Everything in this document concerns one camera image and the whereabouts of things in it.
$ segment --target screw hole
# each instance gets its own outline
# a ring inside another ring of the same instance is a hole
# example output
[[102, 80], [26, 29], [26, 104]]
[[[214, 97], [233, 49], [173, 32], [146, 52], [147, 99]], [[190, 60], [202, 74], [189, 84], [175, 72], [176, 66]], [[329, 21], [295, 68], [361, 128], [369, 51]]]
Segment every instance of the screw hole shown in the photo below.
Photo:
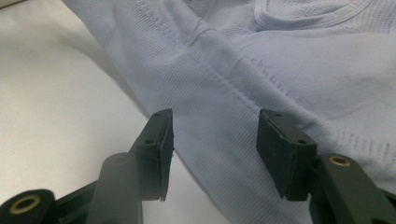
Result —
[[12, 204], [9, 213], [18, 215], [35, 208], [40, 203], [40, 197], [36, 194], [25, 196]]
[[154, 140], [151, 140], [151, 139], [148, 139], [145, 141], [145, 144], [153, 144], [153, 143], [154, 143]]
[[347, 161], [346, 159], [342, 158], [342, 157], [330, 157], [329, 158], [330, 162], [332, 162], [335, 165], [339, 165], [339, 166], [350, 166], [350, 161]]

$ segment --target white table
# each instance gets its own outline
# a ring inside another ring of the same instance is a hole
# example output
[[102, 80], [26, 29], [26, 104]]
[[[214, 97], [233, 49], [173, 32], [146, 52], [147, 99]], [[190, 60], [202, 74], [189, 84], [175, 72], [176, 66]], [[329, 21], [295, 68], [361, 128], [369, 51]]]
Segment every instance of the white table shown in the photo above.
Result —
[[[0, 9], [0, 203], [28, 189], [60, 198], [128, 151], [146, 112], [82, 22], [60, 1]], [[229, 223], [173, 158], [167, 201], [145, 223]]]

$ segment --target fabric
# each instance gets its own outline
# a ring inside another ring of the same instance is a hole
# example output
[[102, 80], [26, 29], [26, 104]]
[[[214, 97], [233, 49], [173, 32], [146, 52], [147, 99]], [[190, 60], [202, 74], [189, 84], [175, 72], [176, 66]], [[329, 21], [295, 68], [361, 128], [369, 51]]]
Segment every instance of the fabric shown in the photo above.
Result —
[[232, 223], [311, 222], [255, 149], [260, 108], [396, 192], [395, 1], [64, 2], [150, 113], [174, 109], [177, 151]]

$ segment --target white surface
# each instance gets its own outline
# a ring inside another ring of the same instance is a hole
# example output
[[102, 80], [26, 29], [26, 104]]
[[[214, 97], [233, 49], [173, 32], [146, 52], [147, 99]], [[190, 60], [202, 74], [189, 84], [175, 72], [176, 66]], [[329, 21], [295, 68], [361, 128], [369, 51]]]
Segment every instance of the white surface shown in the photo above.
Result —
[[[60, 1], [0, 10], [0, 203], [28, 189], [56, 197], [93, 181], [146, 124], [132, 91]], [[145, 223], [229, 223], [175, 156], [165, 203]]]

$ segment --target knit fabric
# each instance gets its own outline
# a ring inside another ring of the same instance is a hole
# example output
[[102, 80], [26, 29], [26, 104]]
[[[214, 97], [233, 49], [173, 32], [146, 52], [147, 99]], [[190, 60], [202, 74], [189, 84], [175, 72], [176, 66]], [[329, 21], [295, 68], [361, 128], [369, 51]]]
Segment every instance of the knit fabric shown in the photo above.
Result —
[[255, 149], [260, 108], [396, 192], [395, 1], [64, 2], [150, 113], [174, 109], [178, 153], [232, 223], [311, 222]]

